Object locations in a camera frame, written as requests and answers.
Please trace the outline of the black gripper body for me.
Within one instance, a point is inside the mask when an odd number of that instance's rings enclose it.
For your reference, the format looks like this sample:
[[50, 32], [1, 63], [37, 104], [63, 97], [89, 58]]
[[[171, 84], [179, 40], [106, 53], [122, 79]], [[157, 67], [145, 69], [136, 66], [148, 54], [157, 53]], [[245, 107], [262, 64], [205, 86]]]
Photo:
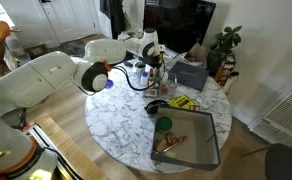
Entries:
[[163, 51], [160, 51], [158, 55], [146, 57], [143, 62], [150, 67], [160, 67], [163, 64]]

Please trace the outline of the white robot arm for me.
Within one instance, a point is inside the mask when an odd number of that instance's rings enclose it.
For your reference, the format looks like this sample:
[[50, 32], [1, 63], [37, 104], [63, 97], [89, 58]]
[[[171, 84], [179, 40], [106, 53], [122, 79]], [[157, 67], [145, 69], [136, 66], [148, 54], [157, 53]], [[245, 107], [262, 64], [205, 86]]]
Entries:
[[56, 152], [6, 124], [2, 120], [5, 113], [37, 105], [67, 82], [97, 93], [106, 87], [108, 73], [127, 53], [153, 58], [164, 51], [157, 31], [147, 28], [140, 38], [90, 41], [82, 58], [54, 51], [0, 77], [0, 180], [31, 180], [40, 171], [51, 174], [58, 163]]

